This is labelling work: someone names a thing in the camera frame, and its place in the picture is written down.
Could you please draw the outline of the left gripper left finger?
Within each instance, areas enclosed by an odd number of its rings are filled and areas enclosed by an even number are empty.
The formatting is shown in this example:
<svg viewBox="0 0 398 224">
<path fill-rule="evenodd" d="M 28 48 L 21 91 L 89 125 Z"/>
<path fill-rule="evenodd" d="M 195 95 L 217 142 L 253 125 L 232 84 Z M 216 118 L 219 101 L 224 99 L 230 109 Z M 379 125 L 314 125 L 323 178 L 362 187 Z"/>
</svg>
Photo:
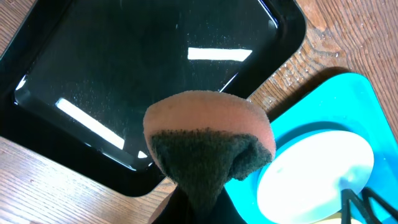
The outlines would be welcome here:
<svg viewBox="0 0 398 224">
<path fill-rule="evenodd" d="M 188 197 L 179 186 L 160 203 L 151 215 L 151 224 L 196 223 Z"/>
</svg>

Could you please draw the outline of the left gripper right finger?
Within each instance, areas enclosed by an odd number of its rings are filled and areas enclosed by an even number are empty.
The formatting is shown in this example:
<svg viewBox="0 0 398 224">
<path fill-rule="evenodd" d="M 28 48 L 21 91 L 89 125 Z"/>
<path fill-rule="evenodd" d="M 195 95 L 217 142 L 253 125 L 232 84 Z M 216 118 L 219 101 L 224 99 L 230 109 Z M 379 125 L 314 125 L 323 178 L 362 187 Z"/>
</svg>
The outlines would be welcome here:
<svg viewBox="0 0 398 224">
<path fill-rule="evenodd" d="M 211 212 L 212 224 L 246 224 L 225 188 L 222 189 Z"/>
</svg>

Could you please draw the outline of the light blue plate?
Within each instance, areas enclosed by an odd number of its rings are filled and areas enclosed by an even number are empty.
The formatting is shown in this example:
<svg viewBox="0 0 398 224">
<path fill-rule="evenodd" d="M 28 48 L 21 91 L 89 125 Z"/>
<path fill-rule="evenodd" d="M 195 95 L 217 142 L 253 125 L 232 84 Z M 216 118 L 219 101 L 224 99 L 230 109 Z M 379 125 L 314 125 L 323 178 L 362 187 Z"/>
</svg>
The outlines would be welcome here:
<svg viewBox="0 0 398 224">
<path fill-rule="evenodd" d="M 371 145 L 356 133 L 324 131 L 287 147 L 257 185 L 257 206 L 274 223 L 313 223 L 341 209 L 341 193 L 359 194 L 374 167 Z"/>
</svg>

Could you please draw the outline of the black pink sponge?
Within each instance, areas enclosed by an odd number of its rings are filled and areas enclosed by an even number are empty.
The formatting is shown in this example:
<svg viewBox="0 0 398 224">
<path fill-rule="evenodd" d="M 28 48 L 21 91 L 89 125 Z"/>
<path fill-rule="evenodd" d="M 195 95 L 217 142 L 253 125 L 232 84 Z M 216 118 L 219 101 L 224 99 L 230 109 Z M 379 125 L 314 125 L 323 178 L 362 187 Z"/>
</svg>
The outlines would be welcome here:
<svg viewBox="0 0 398 224">
<path fill-rule="evenodd" d="M 272 162 L 276 143 L 266 112 L 238 96 L 185 91 L 148 107 L 144 136 L 158 168 L 178 184 L 198 218 L 225 183 Z"/>
</svg>

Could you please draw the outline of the green rimmed yellow plate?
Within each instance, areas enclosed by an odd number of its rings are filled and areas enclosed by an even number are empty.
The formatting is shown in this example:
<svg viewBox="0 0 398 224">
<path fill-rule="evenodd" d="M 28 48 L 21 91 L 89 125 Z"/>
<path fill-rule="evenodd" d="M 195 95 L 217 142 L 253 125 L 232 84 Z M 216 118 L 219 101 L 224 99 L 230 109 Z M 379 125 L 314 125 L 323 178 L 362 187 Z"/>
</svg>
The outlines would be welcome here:
<svg viewBox="0 0 398 224">
<path fill-rule="evenodd" d="M 352 218 L 350 221 L 351 224 L 362 224 L 360 221 L 355 220 L 354 218 Z M 315 222 L 314 224 L 342 224 L 342 218 L 325 219 L 319 222 Z"/>
</svg>

